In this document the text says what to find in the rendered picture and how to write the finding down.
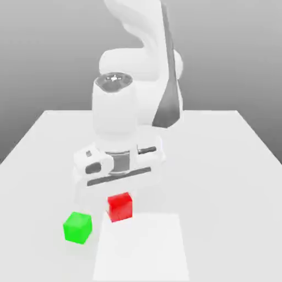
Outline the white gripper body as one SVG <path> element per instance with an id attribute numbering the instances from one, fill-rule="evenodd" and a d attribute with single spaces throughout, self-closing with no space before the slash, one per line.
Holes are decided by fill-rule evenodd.
<path id="1" fill-rule="evenodd" d="M 121 175 L 87 178 L 74 170 L 74 191 L 77 198 L 107 198 L 156 186 L 162 178 L 163 166 L 147 166 Z"/>

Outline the small red cube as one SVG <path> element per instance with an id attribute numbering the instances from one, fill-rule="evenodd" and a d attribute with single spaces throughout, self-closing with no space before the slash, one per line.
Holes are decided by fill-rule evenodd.
<path id="1" fill-rule="evenodd" d="M 133 201 L 128 192 L 108 197 L 107 203 L 108 215 L 112 223 L 132 217 Z"/>

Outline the small green cube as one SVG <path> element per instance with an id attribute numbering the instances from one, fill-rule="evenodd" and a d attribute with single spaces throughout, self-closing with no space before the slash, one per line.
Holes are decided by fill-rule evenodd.
<path id="1" fill-rule="evenodd" d="M 66 241 L 85 244 L 93 230 L 91 215 L 72 212 L 63 223 L 64 238 Z"/>

